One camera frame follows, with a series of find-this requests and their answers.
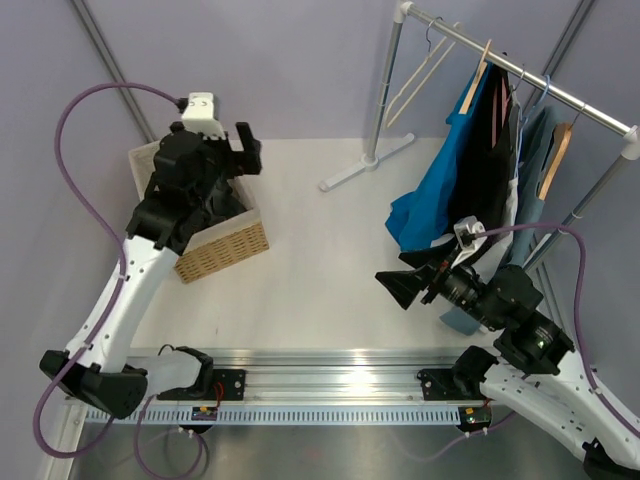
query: woven basket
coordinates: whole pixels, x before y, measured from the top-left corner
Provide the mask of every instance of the woven basket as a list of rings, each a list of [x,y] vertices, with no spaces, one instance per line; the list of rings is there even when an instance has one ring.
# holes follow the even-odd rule
[[[158,143],[129,151],[133,180],[141,200],[154,170],[153,156],[158,151]],[[175,266],[183,283],[191,283],[269,249],[253,195],[239,180],[232,180],[230,184],[247,211],[191,237]]]

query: metal clothes rack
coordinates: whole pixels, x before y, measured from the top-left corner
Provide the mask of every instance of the metal clothes rack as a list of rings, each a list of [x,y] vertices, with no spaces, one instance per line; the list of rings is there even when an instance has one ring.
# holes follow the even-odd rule
[[[442,20],[438,20],[438,17],[428,14],[427,12],[420,10],[415,6],[413,2],[406,2],[398,0],[396,10],[393,18],[393,29],[391,31],[391,39],[389,41],[389,48],[387,50],[387,57],[384,64],[382,73],[382,84],[380,86],[380,93],[377,99],[377,109],[371,126],[371,136],[369,137],[369,143],[367,150],[362,156],[360,162],[347,170],[340,172],[333,177],[324,180],[320,183],[319,187],[323,191],[329,191],[338,185],[346,182],[347,180],[355,177],[364,171],[375,170],[378,164],[391,157],[395,153],[398,153],[401,149],[410,145],[415,137],[413,134],[408,134],[400,143],[387,150],[384,153],[377,152],[378,138],[380,136],[380,128],[382,126],[382,119],[386,107],[387,94],[389,92],[389,84],[391,81],[391,74],[393,72],[393,64],[396,58],[396,52],[398,50],[398,44],[400,42],[400,34],[402,32],[402,25],[406,17],[413,17],[420,22],[428,25],[430,28],[437,30],[444,36],[454,40],[460,45],[464,45],[471,50],[474,50],[478,54],[482,54],[485,45],[474,40],[469,35],[455,29],[453,26],[447,24]],[[533,74],[527,70],[524,70],[518,64],[514,63],[510,58],[507,58],[501,53],[497,53],[494,50],[489,50],[486,55],[486,60],[503,68],[504,70],[511,72],[518,78],[522,78],[525,82],[533,85],[539,90],[544,90],[547,87],[546,78]],[[624,166],[627,165],[629,160],[637,160],[640,157],[640,140],[638,138],[638,126],[632,127],[625,125],[621,121],[597,110],[591,105],[587,104],[583,100],[574,97],[570,93],[561,89],[553,83],[549,85],[548,95],[560,100],[562,103],[573,108],[579,114],[589,117],[600,125],[608,128],[609,130],[621,135],[627,142],[618,158],[607,169],[602,177],[595,183],[593,187],[587,192],[582,200],[576,205],[576,207],[567,215],[562,222],[563,225],[571,225],[576,219],[582,218],[582,214],[586,207],[593,201],[593,199],[600,193],[604,186],[616,176]],[[536,268],[544,256],[550,251],[550,249],[557,243],[560,238],[560,233],[555,231],[552,233],[546,241],[538,246],[534,255],[529,259],[525,265],[526,270]]]

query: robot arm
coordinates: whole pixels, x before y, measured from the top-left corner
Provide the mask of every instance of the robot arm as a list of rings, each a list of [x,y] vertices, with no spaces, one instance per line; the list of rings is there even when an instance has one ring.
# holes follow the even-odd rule
[[[213,95],[191,94],[181,101],[182,122],[160,141],[155,171],[136,206],[124,250],[123,288],[98,335],[63,377],[60,387],[116,418],[135,411],[145,397],[185,388],[198,398],[213,386],[213,360],[178,347],[171,354],[126,364],[131,341],[162,280],[183,254],[193,234],[243,211],[227,183],[259,174],[260,142],[247,124],[236,125],[244,151],[231,149],[215,118]],[[40,369],[55,377],[82,347],[105,311],[120,268],[116,265],[87,321],[64,351],[49,350]]]
[[[442,295],[490,330],[502,330],[494,342],[502,362],[472,346],[453,366],[462,395],[482,394],[520,413],[580,459],[591,478],[640,478],[640,440],[620,420],[640,426],[640,419],[597,378],[598,388],[591,387],[573,342],[536,310],[542,294],[527,274],[506,265],[485,284],[464,265],[482,246],[475,234],[483,231],[475,218],[465,219],[449,243],[400,255],[415,270],[376,278],[405,309],[426,289],[423,303]]]

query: black clamp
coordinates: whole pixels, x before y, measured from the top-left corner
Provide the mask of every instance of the black clamp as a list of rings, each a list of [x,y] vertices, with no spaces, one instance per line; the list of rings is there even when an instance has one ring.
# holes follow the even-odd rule
[[[176,347],[178,352],[195,357],[201,364],[200,374],[193,386],[188,388],[174,388],[158,395],[158,400],[202,400],[202,401],[228,401],[237,402],[244,400],[244,388],[247,372],[240,368],[214,368],[213,358],[190,347]],[[222,398],[218,398],[219,391],[216,385],[222,387]]]
[[[623,467],[611,460],[597,438],[591,443],[583,443],[582,448],[586,452],[582,468],[589,478],[595,480],[640,479],[639,471]]]
[[[480,384],[498,360],[483,348],[471,346],[451,368],[424,368],[418,380],[425,400],[485,400]]]
[[[47,350],[40,370],[53,379],[69,362],[69,352]],[[103,373],[75,363],[62,378],[60,388],[67,394],[118,418],[127,418],[142,402],[147,391],[147,371],[125,365],[120,373]]]

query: white tabletop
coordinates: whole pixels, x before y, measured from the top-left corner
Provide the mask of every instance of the white tabletop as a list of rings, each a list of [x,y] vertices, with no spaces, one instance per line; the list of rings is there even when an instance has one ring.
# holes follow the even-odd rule
[[[415,189],[439,139],[418,140],[375,172],[322,193],[317,183],[357,161],[361,140],[263,142],[262,174],[247,177],[270,250],[183,285],[172,273],[132,348],[164,343],[230,349],[442,349],[488,346],[439,320],[448,306],[402,310],[374,275],[406,270],[384,222]]]

